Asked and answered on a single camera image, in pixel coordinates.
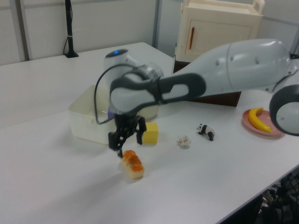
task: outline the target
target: cabinet handle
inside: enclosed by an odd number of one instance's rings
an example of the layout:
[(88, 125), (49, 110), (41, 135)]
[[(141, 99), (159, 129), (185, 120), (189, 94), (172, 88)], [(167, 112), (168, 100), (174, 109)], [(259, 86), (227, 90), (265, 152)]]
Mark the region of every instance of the cabinet handle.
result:
[(191, 37), (190, 37), (190, 43), (188, 49), (191, 50), (192, 47), (192, 41), (193, 41), (193, 35), (194, 35), (194, 27), (191, 29)]

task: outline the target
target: white wall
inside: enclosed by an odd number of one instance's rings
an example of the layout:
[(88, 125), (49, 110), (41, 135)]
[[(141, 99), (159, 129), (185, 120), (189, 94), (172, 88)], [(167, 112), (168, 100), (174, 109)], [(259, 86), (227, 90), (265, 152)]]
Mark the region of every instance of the white wall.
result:
[[(72, 0), (76, 52), (135, 42), (152, 44), (156, 0)], [(25, 0), (30, 59), (62, 55), (67, 37), (64, 0)]]
[(0, 0), (0, 65), (24, 61), (20, 27), (15, 4), (10, 0)]
[[(252, 4), (253, 0), (226, 0)], [(180, 22), (181, 0), (159, 0), (158, 50), (174, 56)], [(258, 38), (277, 38), (288, 49), (299, 38), (299, 0), (265, 0), (265, 12)]]

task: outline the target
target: pink plate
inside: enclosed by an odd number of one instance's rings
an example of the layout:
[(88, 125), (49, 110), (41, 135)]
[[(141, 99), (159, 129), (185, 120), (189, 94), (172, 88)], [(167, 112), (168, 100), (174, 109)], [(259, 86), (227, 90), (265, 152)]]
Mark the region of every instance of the pink plate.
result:
[(280, 130), (278, 130), (272, 123), (269, 111), (262, 110), (262, 112), (260, 112), (260, 114), (258, 115), (258, 118), (271, 128), (272, 133), (263, 132), (263, 131), (256, 129), (248, 119), (249, 111), (250, 110), (247, 110), (243, 113), (242, 120), (243, 120), (243, 124), (246, 127), (248, 127), (250, 130), (252, 130), (258, 134), (268, 135), (268, 136), (276, 136), (277, 137), (277, 136), (282, 135), (282, 132)]

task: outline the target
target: black stand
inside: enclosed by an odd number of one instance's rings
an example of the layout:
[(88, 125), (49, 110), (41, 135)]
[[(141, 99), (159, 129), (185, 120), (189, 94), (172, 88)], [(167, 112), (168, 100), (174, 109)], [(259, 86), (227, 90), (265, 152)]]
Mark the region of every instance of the black stand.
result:
[(65, 54), (65, 56), (67, 58), (79, 57), (79, 55), (74, 51), (74, 45), (73, 45), (73, 32), (71, 28), (71, 22), (72, 22), (71, 0), (65, 0), (65, 12), (66, 12), (67, 36), (68, 36), (68, 43), (69, 43), (69, 52)]

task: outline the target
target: translucent container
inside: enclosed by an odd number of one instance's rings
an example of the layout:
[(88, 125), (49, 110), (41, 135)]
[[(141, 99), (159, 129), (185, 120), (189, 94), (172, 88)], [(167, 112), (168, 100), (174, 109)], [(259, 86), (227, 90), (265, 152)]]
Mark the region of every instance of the translucent container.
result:
[[(108, 144), (108, 133), (116, 131), (114, 119), (99, 125), (96, 122), (94, 113), (94, 95), (95, 85), (85, 90), (70, 106), (69, 117), (71, 123), (71, 132), (74, 136), (102, 144)], [(97, 111), (98, 120), (104, 121), (108, 118), (109, 108), (109, 89), (105, 85), (99, 85), (97, 89)], [(156, 116), (158, 106), (143, 108), (138, 115), (149, 120)]]

